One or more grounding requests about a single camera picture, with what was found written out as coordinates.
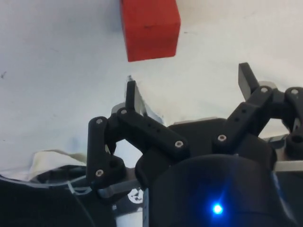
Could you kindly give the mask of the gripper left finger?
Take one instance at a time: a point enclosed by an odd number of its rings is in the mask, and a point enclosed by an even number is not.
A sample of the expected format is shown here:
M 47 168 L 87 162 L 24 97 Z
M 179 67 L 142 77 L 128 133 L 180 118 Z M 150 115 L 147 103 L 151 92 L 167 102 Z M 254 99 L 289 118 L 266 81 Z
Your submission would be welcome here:
M 171 164 L 186 159 L 186 139 L 149 117 L 136 82 L 129 81 L 124 104 L 109 118 L 88 124 L 86 178 L 93 188 L 105 188 L 126 177 L 126 167 L 114 155 L 116 143 L 126 140 L 142 152 L 135 166 L 141 187 L 148 188 Z

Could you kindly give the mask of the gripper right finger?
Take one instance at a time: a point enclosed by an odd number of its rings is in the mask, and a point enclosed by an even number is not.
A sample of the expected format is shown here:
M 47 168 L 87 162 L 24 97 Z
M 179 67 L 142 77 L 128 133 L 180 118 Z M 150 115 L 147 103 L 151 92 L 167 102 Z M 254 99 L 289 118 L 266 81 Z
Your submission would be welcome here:
M 257 137 L 270 119 L 280 119 L 288 129 L 285 152 L 293 159 L 303 158 L 303 89 L 285 92 L 260 85 L 250 65 L 240 63 L 238 84 L 245 99 L 227 118 L 213 138 L 215 151 L 231 154 L 247 135 Z

